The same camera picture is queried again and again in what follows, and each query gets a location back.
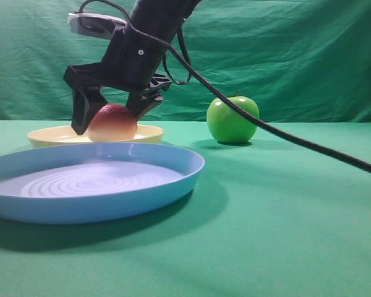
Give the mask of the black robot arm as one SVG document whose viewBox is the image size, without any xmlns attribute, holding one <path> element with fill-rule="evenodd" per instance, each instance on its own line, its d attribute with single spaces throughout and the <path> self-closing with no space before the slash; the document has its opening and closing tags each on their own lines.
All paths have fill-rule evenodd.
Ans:
<svg viewBox="0 0 371 297">
<path fill-rule="evenodd" d="M 182 36 L 181 27 L 198 1 L 137 1 L 129 20 L 110 15 L 77 12 L 67 17 L 74 33 L 109 40 L 99 62 L 70 65 L 64 80 L 73 92 L 72 128 L 82 135 L 107 100 L 102 87 L 128 92 L 126 108 L 136 119 L 161 104 L 161 93 L 174 82 L 157 73 L 166 48 Z"/>
</svg>

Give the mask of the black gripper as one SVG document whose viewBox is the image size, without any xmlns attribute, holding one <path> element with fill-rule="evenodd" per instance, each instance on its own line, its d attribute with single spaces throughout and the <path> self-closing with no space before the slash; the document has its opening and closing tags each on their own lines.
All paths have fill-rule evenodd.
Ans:
<svg viewBox="0 0 371 297">
<path fill-rule="evenodd" d="M 167 91 L 171 85 L 169 78 L 156 73 L 165 51 L 157 41 L 129 26 L 117 25 L 100 62 L 68 66 L 64 80 L 74 89 L 71 122 L 74 132 L 78 136 L 84 134 L 97 112 L 108 104 L 101 86 L 130 92 L 126 108 L 136 120 L 160 105 L 163 97 L 159 89 Z"/>
</svg>

